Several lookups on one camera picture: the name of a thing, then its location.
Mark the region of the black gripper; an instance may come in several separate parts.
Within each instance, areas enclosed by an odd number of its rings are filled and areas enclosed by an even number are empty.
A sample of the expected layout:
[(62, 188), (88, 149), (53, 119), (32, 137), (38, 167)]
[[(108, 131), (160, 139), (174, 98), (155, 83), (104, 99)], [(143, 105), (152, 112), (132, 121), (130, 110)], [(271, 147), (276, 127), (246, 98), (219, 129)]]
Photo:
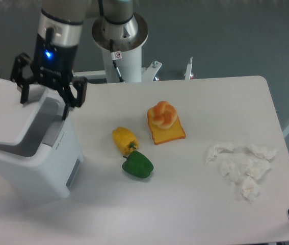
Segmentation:
[[(37, 35), (34, 59), (32, 60), (26, 53), (21, 53), (15, 57), (12, 67), (10, 80), (20, 88), (20, 103), (28, 101), (30, 85), (37, 82), (58, 91), (65, 103), (62, 120), (67, 118), (70, 107), (81, 107), (86, 99), (88, 79), (80, 77), (72, 80), (77, 48), (77, 45), (61, 47), (54, 44), (47, 47), (45, 40)], [(25, 67), (29, 67), (32, 71), (32, 75), (28, 78), (23, 76)], [(69, 85), (71, 80), (76, 97)]]

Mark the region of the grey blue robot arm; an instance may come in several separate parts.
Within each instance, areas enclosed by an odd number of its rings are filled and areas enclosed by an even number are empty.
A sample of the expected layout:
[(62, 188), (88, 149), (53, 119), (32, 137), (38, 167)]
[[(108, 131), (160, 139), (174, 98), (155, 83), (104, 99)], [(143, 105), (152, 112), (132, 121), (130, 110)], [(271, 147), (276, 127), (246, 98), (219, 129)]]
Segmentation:
[[(31, 84), (56, 90), (65, 103), (62, 118), (69, 108), (80, 107), (86, 98), (87, 79), (73, 75), (85, 18), (94, 1), (43, 1), (34, 57), (21, 53), (15, 58), (10, 80), (21, 89), (21, 104), (29, 100)], [(135, 43), (139, 31), (126, 35), (123, 28), (137, 23), (133, 1), (98, 1), (100, 30), (109, 50), (121, 50), (125, 42)]]

